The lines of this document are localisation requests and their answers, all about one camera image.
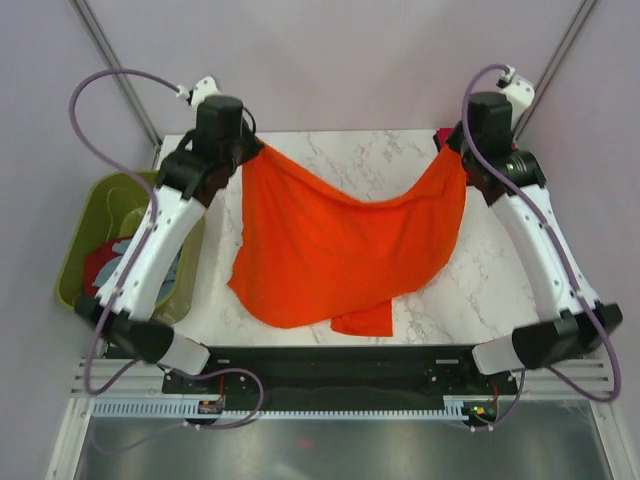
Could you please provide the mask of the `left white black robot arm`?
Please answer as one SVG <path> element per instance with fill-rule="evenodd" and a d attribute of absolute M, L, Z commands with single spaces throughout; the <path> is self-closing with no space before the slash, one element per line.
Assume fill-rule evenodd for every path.
<path fill-rule="evenodd" d="M 198 393 L 219 382 L 209 350 L 154 319 L 162 283 L 187 236 L 218 191 L 263 145 L 243 102 L 211 95 L 196 108 L 194 129 L 161 163 L 144 219 L 113 275 L 93 298 L 82 297 L 76 312 L 94 323 L 101 337 L 135 359 L 183 373 Z"/>

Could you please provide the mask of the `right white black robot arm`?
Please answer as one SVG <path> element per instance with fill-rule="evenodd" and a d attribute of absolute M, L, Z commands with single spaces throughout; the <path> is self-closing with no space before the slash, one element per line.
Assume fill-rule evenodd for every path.
<path fill-rule="evenodd" d="M 494 374 L 536 370 L 590 354 L 603 343 L 598 331 L 612 333 L 622 322 L 619 306 L 603 303 L 584 279 L 564 238 L 550 239 L 549 230 L 558 224 L 546 179 L 535 156 L 513 145 L 513 112 L 503 93 L 473 93 L 468 128 L 456 126 L 446 141 L 514 244 L 538 316 L 533 324 L 473 348 L 473 359 L 457 371 L 460 386 L 473 394 L 489 387 Z"/>

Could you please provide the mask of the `orange t shirt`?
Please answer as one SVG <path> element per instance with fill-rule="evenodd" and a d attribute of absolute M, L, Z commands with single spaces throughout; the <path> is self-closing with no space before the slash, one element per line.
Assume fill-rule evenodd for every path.
<path fill-rule="evenodd" d="M 242 243 L 229 288 L 273 327 L 326 320 L 341 334 L 388 337 L 393 299 L 449 262 L 465 202 L 461 158 L 449 148 L 406 193 L 363 202 L 266 147 L 242 169 Z"/>

